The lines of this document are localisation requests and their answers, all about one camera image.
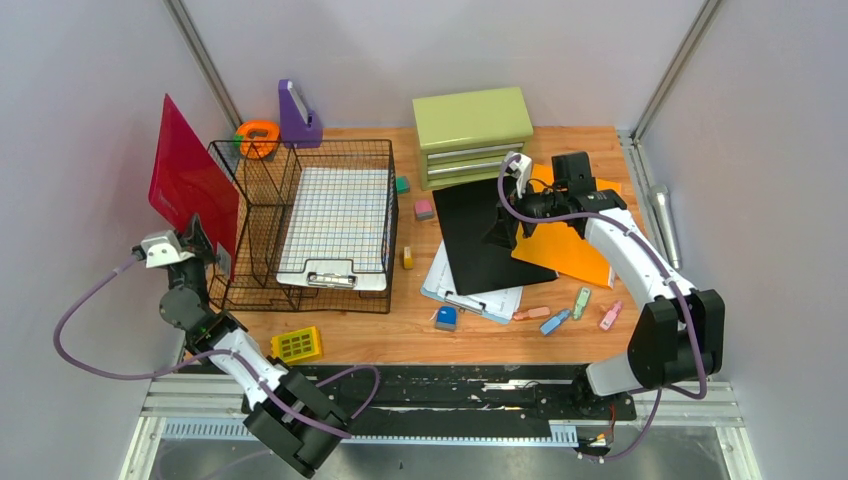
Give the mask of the orange folder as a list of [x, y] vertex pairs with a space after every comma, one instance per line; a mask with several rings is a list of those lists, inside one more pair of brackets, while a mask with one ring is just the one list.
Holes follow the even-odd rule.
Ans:
[[612, 289], [616, 273], [607, 260], [582, 239], [577, 231], [563, 222], [534, 225], [529, 238], [524, 237], [522, 224], [512, 219], [504, 226], [504, 243], [511, 248], [511, 257], [591, 285]]

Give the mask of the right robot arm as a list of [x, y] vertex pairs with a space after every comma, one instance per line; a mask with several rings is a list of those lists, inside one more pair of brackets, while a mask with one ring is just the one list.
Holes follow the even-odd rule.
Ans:
[[614, 190], [600, 190], [585, 152], [554, 157], [554, 180], [531, 188], [533, 161], [508, 152], [496, 180], [498, 221], [493, 234], [510, 245], [517, 230], [531, 236], [540, 224], [564, 223], [599, 252], [624, 283], [640, 316], [625, 352], [593, 362], [571, 403], [596, 417], [611, 396], [669, 389], [692, 399], [707, 394], [707, 378], [723, 358], [725, 304], [677, 273], [636, 226]]

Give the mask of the red folder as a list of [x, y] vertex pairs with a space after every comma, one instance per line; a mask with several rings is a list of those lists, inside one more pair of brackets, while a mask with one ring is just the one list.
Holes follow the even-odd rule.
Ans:
[[180, 234], [198, 219], [216, 263], [234, 274], [240, 195], [170, 96], [163, 100], [148, 201]]

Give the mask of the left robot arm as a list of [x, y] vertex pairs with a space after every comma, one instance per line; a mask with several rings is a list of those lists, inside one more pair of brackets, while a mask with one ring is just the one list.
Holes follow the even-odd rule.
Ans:
[[266, 358], [230, 312], [211, 307], [206, 267], [215, 254], [197, 219], [185, 235], [172, 230], [148, 235], [141, 250], [147, 267], [163, 268], [168, 275], [161, 318], [184, 332], [193, 356], [209, 361], [242, 388], [248, 432], [301, 476], [312, 478], [349, 437], [350, 415], [303, 374]]

